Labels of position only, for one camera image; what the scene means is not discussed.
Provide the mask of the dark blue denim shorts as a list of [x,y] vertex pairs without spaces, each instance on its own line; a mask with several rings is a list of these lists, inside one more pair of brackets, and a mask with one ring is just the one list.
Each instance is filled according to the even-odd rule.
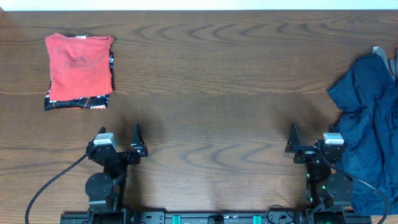
[[355,182],[351,205],[362,215],[382,215],[385,202],[397,214],[397,82],[378,54],[352,64],[327,90],[342,110],[335,129],[346,149],[337,167],[368,183]]

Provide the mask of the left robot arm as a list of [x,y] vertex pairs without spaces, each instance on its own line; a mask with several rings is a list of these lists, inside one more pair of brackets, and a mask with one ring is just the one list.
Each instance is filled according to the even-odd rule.
[[89,160],[101,165],[102,172],[93,174],[85,184],[89,197],[89,223],[130,223],[134,220],[130,209],[123,205],[127,168],[148,156],[147,146],[141,136],[139,125],[133,128],[130,151],[118,152],[113,133],[102,127],[88,143],[86,155]]

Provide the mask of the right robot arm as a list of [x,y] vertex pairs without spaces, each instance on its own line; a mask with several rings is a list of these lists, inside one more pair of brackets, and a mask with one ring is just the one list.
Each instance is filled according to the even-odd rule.
[[341,134],[324,133],[313,146],[304,146],[297,126],[291,125],[285,152],[294,154],[293,162],[307,169],[306,197],[312,204],[305,210],[308,223],[342,220],[344,209],[351,205],[353,181],[341,172],[331,171],[332,164],[342,158],[344,143]]

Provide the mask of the folded black patterned garment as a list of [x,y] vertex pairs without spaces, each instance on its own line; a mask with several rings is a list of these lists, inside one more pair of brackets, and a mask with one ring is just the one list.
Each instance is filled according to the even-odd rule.
[[44,110],[104,109],[113,92],[114,53],[110,49],[74,54],[65,49],[49,51],[50,88]]

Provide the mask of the folded red t-shirt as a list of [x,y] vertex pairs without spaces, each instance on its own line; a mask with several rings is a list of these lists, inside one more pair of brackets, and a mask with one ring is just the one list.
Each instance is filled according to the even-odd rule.
[[50,93],[53,101],[107,95],[113,92],[109,53],[110,36],[45,38],[50,59]]

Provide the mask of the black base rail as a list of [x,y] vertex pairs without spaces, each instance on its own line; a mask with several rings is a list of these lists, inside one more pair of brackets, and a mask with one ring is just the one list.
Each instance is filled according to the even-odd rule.
[[324,223],[371,224],[369,216],[351,212],[317,212],[308,214],[282,209],[264,213],[170,213],[161,211],[119,213],[68,213],[60,217],[61,224],[126,223],[126,224],[272,224],[272,223]]

